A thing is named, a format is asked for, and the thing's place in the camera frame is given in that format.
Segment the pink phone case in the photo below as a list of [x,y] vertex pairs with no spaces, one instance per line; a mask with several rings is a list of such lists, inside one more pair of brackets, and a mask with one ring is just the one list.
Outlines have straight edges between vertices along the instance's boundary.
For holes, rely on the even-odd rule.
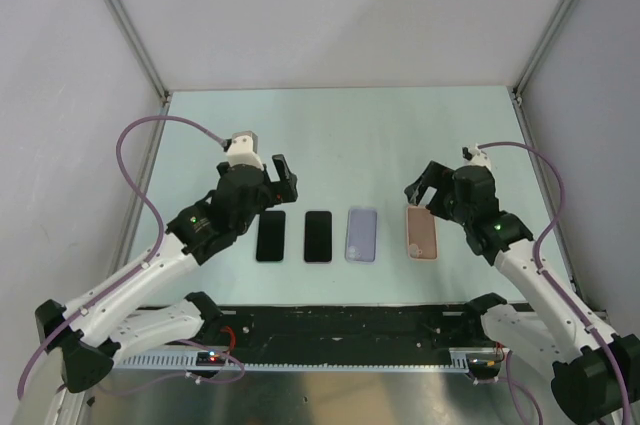
[[406,236],[408,256],[416,261],[434,261],[438,258],[435,217],[423,207],[409,206],[406,210]]

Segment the black phone purple frame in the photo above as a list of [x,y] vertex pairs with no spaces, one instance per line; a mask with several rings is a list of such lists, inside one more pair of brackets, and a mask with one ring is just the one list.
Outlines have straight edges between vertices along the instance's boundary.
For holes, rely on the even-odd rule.
[[332,214],[330,211],[308,211],[304,224],[304,261],[330,263],[332,260]]

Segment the lilac phone case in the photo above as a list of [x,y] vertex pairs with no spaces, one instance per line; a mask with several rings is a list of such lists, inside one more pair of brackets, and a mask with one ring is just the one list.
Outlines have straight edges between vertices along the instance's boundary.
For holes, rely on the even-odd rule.
[[353,207],[347,219],[345,258],[373,263],[376,258],[378,214],[375,209]]

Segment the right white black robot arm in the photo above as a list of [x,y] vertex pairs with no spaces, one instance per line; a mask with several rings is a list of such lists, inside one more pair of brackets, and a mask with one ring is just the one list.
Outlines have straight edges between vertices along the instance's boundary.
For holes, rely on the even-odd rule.
[[622,336],[557,277],[539,254],[531,231],[503,210],[490,166],[472,159],[452,170],[430,162],[404,194],[417,205],[435,191],[427,210],[462,227],[472,252],[483,257],[523,295],[536,316],[524,318],[497,294],[473,301],[462,321],[476,346],[501,343],[550,383],[556,403],[576,424],[621,411],[631,418],[639,400],[639,339]]

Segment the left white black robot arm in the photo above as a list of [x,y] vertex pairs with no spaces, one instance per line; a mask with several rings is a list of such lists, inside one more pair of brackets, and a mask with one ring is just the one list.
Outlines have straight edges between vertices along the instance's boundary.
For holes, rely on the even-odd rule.
[[40,343],[45,352],[61,351],[67,390],[92,388],[118,362],[156,345],[191,338],[209,344],[220,336],[220,309],[204,292],[145,315],[133,313],[150,295],[233,246],[259,214],[297,200],[296,175],[283,155],[272,160],[276,181],[255,153],[230,154],[217,167],[216,189],[163,227],[147,252],[76,299],[49,299],[36,308]]

